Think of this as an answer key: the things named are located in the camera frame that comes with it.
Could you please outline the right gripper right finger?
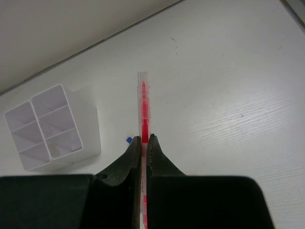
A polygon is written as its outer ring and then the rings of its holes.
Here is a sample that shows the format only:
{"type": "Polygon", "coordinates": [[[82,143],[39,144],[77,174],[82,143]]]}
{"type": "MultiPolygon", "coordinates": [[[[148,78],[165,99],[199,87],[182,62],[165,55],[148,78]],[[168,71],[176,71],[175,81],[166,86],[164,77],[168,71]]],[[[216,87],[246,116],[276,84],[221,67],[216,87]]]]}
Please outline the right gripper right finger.
{"type": "Polygon", "coordinates": [[[155,134],[149,138],[146,153],[148,228],[156,229],[158,219],[166,221],[162,214],[170,207],[168,197],[172,194],[173,179],[185,177],[186,174],[163,153],[155,134]]]}

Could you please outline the red pen clear cap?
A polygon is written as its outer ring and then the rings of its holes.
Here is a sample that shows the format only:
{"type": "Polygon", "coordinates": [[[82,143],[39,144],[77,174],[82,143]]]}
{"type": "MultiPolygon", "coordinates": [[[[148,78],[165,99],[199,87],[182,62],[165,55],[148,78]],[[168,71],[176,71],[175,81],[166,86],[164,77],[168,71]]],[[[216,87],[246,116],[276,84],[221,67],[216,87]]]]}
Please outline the red pen clear cap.
{"type": "Polygon", "coordinates": [[[144,228],[148,228],[147,216],[147,178],[146,159],[147,146],[150,138],[150,97],[149,97],[148,72],[138,72],[138,119],[139,134],[141,138],[141,213],[144,228]]]}

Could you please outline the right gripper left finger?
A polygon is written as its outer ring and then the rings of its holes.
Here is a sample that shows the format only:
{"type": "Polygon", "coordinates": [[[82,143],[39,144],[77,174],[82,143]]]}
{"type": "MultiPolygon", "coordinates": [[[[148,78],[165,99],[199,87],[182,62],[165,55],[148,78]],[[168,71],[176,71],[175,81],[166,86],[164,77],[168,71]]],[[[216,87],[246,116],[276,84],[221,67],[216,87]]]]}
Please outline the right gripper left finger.
{"type": "Polygon", "coordinates": [[[136,136],[119,158],[96,174],[104,185],[98,195],[99,216],[107,228],[140,228],[141,168],[141,138],[136,136]]]}

